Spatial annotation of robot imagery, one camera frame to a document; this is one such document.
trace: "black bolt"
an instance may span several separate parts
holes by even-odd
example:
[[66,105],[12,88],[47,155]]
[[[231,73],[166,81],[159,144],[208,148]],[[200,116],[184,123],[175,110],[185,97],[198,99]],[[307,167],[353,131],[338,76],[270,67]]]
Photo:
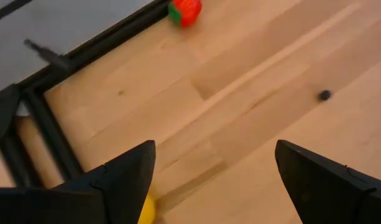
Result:
[[55,52],[46,47],[41,47],[29,39],[26,39],[24,41],[24,45],[36,51],[42,60],[48,62],[54,67],[60,68],[61,70],[68,73],[71,72],[71,63],[65,56],[56,54]]
[[330,99],[331,97],[331,91],[329,90],[323,90],[320,94],[319,94],[319,100],[321,101],[327,101]]

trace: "black screw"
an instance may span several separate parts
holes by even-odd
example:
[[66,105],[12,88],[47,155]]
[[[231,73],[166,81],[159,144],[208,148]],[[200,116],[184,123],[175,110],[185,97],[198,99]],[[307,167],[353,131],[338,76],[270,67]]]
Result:
[[321,101],[327,101],[330,99],[331,97],[331,91],[329,90],[323,90],[320,94],[319,94],[319,100]]

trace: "wooden floor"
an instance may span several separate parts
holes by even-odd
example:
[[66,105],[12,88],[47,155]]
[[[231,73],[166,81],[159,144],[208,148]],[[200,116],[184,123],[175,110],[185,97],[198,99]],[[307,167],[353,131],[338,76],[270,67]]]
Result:
[[[381,179],[381,0],[204,0],[197,25],[164,19],[46,97],[86,170],[156,140],[159,223],[300,223],[278,139]],[[62,182],[18,123],[44,181]]]

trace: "yellow ball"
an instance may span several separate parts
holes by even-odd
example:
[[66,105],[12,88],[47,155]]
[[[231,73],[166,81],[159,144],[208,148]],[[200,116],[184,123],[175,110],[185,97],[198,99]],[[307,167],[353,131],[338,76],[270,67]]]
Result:
[[142,212],[140,213],[138,224],[152,224],[155,219],[154,199],[147,194]]

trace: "metal rod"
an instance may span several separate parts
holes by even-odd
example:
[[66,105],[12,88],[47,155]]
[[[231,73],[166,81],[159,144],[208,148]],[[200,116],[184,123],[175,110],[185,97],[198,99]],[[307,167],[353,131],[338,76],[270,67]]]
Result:
[[16,187],[44,187],[14,124],[0,138],[0,152]]
[[84,171],[43,94],[27,91],[23,99],[63,179],[68,181],[79,177]]

